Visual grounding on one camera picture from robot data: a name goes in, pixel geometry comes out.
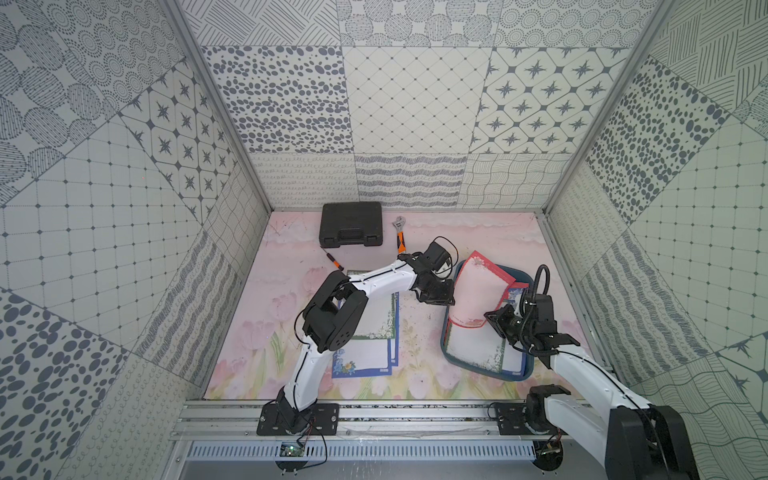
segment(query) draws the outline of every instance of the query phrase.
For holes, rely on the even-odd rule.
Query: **patterned wall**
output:
[[[535,209],[656,0],[180,4],[275,207]]]
[[[0,477],[146,478],[268,213],[154,0],[2,5]]]
[[[617,370],[703,478],[768,475],[768,2],[681,2],[550,221]]]

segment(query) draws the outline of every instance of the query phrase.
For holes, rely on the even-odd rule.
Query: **mounting plate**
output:
[[[339,426],[339,404],[316,403],[304,410],[302,416],[310,420],[314,419],[313,434],[335,435],[336,427]],[[276,403],[262,407],[256,434],[259,436],[297,435],[290,432],[290,427],[283,417],[277,414]]]
[[[492,408],[496,411],[496,425],[499,435],[530,435],[541,434],[528,427],[525,421],[524,403],[494,402]],[[554,435],[557,429],[551,429],[548,433]]]

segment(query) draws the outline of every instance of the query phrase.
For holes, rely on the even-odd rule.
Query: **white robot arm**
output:
[[[305,414],[317,401],[320,380],[333,352],[350,340],[369,299],[413,290],[420,302],[454,303],[453,281],[436,275],[444,265],[452,266],[450,255],[432,242],[426,252],[402,253],[378,270],[352,276],[336,271],[326,278],[303,310],[305,335],[303,339],[297,336],[303,343],[299,361],[276,399],[289,432],[306,427]],[[546,284],[544,292],[537,293],[542,272],[547,273]],[[575,339],[559,333],[548,284],[549,270],[542,265],[517,312],[506,305],[487,312],[485,318],[502,338],[513,346],[522,345],[524,353],[539,358],[569,381],[591,407],[576,402],[561,386],[535,386],[526,399],[528,425],[536,432],[567,432],[605,467],[611,480],[650,480],[663,478],[664,473],[670,480],[697,480],[682,417],[629,390],[595,363]]]
[[[365,294],[366,301],[377,296],[410,290],[415,282],[416,273],[413,267],[403,260],[395,260],[372,272],[349,276],[349,285]],[[319,349],[311,336],[304,336],[303,341],[299,362],[293,370],[291,380],[285,386],[288,403],[299,412],[317,400],[320,380],[333,357],[332,350]]]

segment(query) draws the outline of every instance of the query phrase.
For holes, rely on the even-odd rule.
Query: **paper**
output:
[[[348,274],[365,271],[348,270]],[[392,375],[399,357],[400,295],[369,300],[352,339],[333,354],[331,377]]]
[[[333,353],[332,378],[392,375],[390,339],[350,340]]]
[[[502,360],[502,373],[520,375],[523,370],[523,353],[512,348],[509,342],[504,342],[504,359]]]
[[[505,291],[515,278],[478,252],[469,256],[456,279],[453,297],[456,304],[449,309],[455,325],[478,328],[485,325],[484,313],[496,310]]]
[[[365,273],[360,270],[348,270],[348,275]],[[353,339],[393,339],[395,338],[395,317],[397,316],[398,293],[380,296],[368,300],[366,309],[360,317]]]
[[[528,284],[512,279],[512,282],[505,288],[506,291],[497,296],[495,303],[486,304],[480,310],[484,310],[484,312],[498,310],[504,303],[510,303],[514,307],[515,313],[519,314],[520,298],[525,289],[528,288]],[[512,345],[506,339],[502,339],[487,322],[477,328],[463,328],[449,322],[445,337],[445,351],[457,360],[493,373],[511,376],[522,374],[524,360],[522,352],[512,348]],[[521,348],[520,342],[517,343],[517,347]]]
[[[496,373],[502,370],[504,340],[490,323],[472,329],[450,326],[445,351],[457,360],[483,370]]]

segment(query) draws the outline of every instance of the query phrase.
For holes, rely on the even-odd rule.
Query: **black tool case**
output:
[[[320,246],[337,248],[363,244],[377,247],[384,242],[382,205],[379,202],[345,202],[323,205]]]

